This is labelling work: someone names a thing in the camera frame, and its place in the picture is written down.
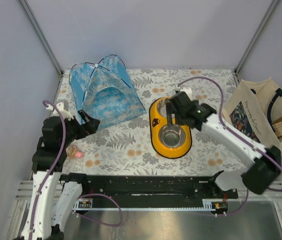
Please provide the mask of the steel pet bowl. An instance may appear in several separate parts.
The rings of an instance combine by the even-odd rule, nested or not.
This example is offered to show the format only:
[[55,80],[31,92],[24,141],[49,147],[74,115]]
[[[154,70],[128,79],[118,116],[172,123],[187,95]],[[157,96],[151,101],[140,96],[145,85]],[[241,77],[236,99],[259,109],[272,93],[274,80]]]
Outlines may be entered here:
[[173,114],[171,112],[167,111],[167,103],[169,103],[170,100],[168,98],[159,98],[156,101],[156,111],[158,112],[158,114],[163,117],[163,118],[167,118],[167,115],[172,116]]
[[184,144],[186,134],[179,125],[164,125],[159,130],[158,138],[165,147],[178,148]]

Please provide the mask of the blue snowman pet tent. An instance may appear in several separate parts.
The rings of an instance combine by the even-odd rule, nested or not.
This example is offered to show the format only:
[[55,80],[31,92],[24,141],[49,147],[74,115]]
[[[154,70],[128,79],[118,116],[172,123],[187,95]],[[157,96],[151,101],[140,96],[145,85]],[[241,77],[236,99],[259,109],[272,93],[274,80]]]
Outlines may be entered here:
[[69,85],[76,111],[99,120],[99,130],[146,113],[119,55],[110,54],[98,63],[75,64],[69,72]]

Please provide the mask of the blue snowman tent mat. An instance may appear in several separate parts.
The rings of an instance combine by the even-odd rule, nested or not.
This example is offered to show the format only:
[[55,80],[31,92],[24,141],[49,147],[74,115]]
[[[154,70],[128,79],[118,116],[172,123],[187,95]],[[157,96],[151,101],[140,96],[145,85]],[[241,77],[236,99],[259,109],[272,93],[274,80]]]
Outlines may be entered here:
[[100,120],[103,128],[134,119],[145,113],[144,107],[137,98],[128,98],[122,91],[113,87],[98,92],[86,107],[88,114]]

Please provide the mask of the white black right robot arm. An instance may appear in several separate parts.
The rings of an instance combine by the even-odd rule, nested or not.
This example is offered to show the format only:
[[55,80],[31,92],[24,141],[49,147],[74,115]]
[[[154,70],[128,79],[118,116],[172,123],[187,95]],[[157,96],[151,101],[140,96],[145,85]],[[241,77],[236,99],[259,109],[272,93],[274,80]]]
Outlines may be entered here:
[[209,184],[209,194],[220,198],[226,191],[247,188],[261,195],[281,174],[281,151],[276,146],[267,147],[256,142],[235,127],[226,123],[208,104],[191,100],[184,91],[177,92],[166,101],[166,118],[169,125],[196,129],[223,144],[244,164],[234,171],[216,173]]

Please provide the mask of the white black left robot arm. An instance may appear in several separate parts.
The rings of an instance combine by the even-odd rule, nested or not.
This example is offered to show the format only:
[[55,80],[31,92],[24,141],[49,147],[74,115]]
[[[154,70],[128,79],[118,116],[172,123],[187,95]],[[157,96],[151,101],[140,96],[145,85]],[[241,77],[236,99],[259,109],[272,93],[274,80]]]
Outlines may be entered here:
[[90,191],[86,174],[62,176],[67,147],[96,133],[100,125],[100,120],[83,110],[78,113],[83,123],[66,110],[61,115],[55,110],[43,122],[42,136],[32,157],[32,196],[20,240],[64,239],[64,228],[74,203]]

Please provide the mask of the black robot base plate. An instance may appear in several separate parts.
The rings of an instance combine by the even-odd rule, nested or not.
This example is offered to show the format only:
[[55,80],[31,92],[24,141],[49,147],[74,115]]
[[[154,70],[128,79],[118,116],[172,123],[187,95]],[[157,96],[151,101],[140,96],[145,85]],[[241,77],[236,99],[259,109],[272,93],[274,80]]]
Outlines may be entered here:
[[[117,210],[119,205],[115,200],[130,198],[190,198],[211,201],[215,210],[201,209],[203,211],[228,210],[228,200],[238,199],[235,189],[221,190],[214,182],[212,176],[115,176],[115,175],[86,175],[83,173],[62,174],[60,182],[78,182],[82,186],[83,198],[79,201],[92,199],[110,200],[116,205],[114,208],[97,210]],[[199,209],[171,209],[171,208],[123,208],[122,210],[190,210]]]

